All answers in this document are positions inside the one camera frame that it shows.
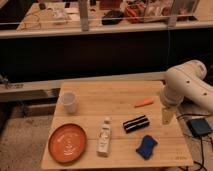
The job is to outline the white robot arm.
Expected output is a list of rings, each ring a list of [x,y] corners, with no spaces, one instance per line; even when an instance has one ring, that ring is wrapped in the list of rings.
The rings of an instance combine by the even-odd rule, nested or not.
[[[206,66],[199,60],[173,66],[164,73],[165,86],[159,94],[164,125],[171,122],[184,98],[213,114],[213,86],[203,81],[206,74]]]

